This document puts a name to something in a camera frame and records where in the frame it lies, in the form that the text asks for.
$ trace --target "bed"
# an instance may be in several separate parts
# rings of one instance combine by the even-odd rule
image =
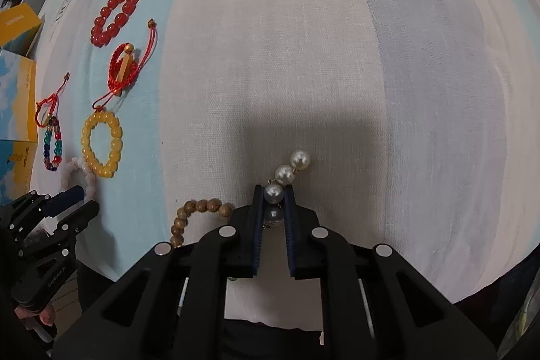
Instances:
[[[58,117],[64,157],[80,155],[112,52],[143,51],[155,19],[155,52],[107,107],[122,157],[77,243],[108,278],[168,241],[186,200],[247,204],[295,148],[312,156],[299,204],[355,244],[389,243],[451,301],[540,243],[540,0],[140,0],[96,48],[106,2],[45,2],[36,98],[71,73]],[[98,126],[98,157],[109,142]],[[32,188],[60,191],[39,157]],[[220,224],[193,215],[186,243]],[[319,286],[288,278],[284,241],[264,232],[257,278],[228,283],[227,318],[321,328]]]

